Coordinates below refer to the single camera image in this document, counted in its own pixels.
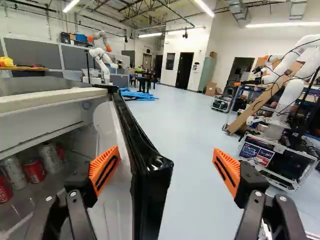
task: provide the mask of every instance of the fluorescent light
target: fluorescent light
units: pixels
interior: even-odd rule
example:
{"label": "fluorescent light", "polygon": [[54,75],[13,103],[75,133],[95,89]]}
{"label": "fluorescent light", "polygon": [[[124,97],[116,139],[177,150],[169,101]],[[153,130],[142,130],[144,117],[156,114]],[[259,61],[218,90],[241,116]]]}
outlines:
{"label": "fluorescent light", "polygon": [[320,26],[319,21],[293,21],[293,22],[278,22],[278,23],[262,23],[248,24],[246,28],[272,28],[272,27],[296,27],[296,26]]}
{"label": "fluorescent light", "polygon": [[202,0],[194,0],[210,17],[214,17],[215,14],[211,9],[202,1]]}
{"label": "fluorescent light", "polygon": [[154,37],[154,36],[160,36],[162,32],[155,32],[155,33],[149,33],[149,34],[143,34],[143,35],[138,35],[138,38],[147,38],[147,37]]}
{"label": "fluorescent light", "polygon": [[72,0],[72,2],[70,2],[64,9],[63,12],[66,13],[68,12],[70,9],[72,9],[80,0]]}
{"label": "fluorescent light", "polygon": [[179,35],[179,34],[185,34],[186,32],[187,33],[192,33],[192,32],[195,32],[195,31],[198,31],[198,30],[202,30],[202,29],[205,29],[206,27],[197,27],[197,28],[190,28],[190,29],[181,29],[181,30],[176,30],[176,31],[168,31],[168,35]]}

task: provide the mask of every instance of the blue box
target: blue box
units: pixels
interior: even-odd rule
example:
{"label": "blue box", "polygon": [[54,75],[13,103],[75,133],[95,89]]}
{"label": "blue box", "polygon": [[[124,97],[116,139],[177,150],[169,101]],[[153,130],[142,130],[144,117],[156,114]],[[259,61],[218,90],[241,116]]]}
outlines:
{"label": "blue box", "polygon": [[76,34],[75,40],[82,41],[82,42],[88,42],[87,36],[84,34]]}

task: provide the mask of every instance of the vent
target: vent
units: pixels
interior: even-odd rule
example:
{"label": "vent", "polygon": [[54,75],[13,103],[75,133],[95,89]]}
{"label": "vent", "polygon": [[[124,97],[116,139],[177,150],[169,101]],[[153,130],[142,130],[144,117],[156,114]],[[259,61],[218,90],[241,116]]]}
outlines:
{"label": "vent", "polygon": [[242,0],[224,0],[240,28],[244,28],[251,21],[249,9]]}
{"label": "vent", "polygon": [[291,0],[290,20],[302,20],[305,14],[307,0]]}

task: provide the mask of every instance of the light blue floor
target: light blue floor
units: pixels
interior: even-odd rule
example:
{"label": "light blue floor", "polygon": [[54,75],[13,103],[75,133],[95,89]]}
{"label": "light blue floor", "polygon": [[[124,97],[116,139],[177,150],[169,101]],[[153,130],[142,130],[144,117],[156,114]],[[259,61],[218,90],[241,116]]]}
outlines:
{"label": "light blue floor", "polygon": [[[159,240],[233,239],[243,211],[212,164],[214,148],[237,156],[238,137],[222,131],[227,115],[211,110],[212,97],[200,93],[164,85],[150,93],[160,99],[127,104],[158,151],[174,162]],[[305,230],[320,234],[320,173],[289,195]]]}

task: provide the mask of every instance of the silver can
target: silver can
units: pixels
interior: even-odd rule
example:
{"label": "silver can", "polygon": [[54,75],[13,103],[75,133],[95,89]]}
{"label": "silver can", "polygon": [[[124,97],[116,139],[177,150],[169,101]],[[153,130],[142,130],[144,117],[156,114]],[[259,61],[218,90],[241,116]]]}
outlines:
{"label": "silver can", "polygon": [[26,175],[16,156],[7,157],[1,160],[0,163],[9,177],[14,190],[20,190],[27,186],[28,181]]}
{"label": "silver can", "polygon": [[45,171],[48,174],[55,174],[62,169],[62,161],[58,157],[56,147],[52,143],[41,144],[38,153],[42,158]]}

